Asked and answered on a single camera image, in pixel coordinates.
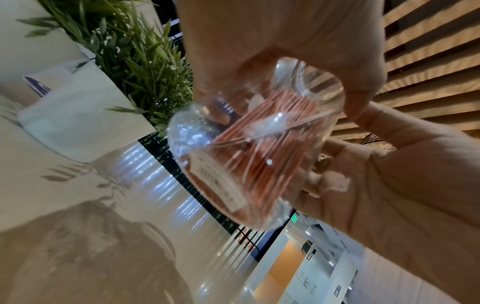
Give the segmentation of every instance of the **orange wall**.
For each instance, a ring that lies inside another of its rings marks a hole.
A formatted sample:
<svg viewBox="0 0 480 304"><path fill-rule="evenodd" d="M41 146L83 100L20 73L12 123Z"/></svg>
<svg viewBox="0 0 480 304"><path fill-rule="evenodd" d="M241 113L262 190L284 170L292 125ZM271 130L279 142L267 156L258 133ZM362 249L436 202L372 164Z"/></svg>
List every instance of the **orange wall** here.
<svg viewBox="0 0 480 304"><path fill-rule="evenodd" d="M300 247L289 240L268 273L285 290L303 259Z"/></svg>

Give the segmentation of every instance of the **white label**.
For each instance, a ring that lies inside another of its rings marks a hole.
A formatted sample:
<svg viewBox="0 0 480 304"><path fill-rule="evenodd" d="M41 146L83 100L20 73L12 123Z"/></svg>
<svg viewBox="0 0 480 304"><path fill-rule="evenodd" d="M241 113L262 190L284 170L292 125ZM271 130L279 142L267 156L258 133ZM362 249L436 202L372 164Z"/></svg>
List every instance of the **white label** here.
<svg viewBox="0 0 480 304"><path fill-rule="evenodd" d="M190 153L190 172L207 185L225 204L230 212L248 205L236 183L222 173L217 164L200 153Z"/></svg>

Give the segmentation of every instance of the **clear plastic container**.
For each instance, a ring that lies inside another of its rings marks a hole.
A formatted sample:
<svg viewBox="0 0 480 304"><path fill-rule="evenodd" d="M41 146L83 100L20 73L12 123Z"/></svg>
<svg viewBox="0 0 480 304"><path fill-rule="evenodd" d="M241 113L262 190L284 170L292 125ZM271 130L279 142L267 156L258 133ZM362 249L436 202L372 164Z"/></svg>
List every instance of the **clear plastic container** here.
<svg viewBox="0 0 480 304"><path fill-rule="evenodd" d="M270 96L255 95L239 117L219 96L230 116L225 126L192 104L168 125L168 144L182 171L222 213L254 229L288 220L325 139L343 109L341 82L304 62L279 60Z"/></svg>

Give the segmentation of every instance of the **palm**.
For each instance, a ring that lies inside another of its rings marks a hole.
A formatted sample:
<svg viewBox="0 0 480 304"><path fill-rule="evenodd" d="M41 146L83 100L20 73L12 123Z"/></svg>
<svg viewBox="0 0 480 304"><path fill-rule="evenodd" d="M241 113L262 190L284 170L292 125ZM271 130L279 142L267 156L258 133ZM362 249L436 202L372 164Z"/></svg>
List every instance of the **palm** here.
<svg viewBox="0 0 480 304"><path fill-rule="evenodd" d="M319 198L304 196L294 207L470 302L480 275L459 271L458 262L480 268L480 145L373 105L356 122L398 149L327 141L333 159L310 176Z"/></svg>

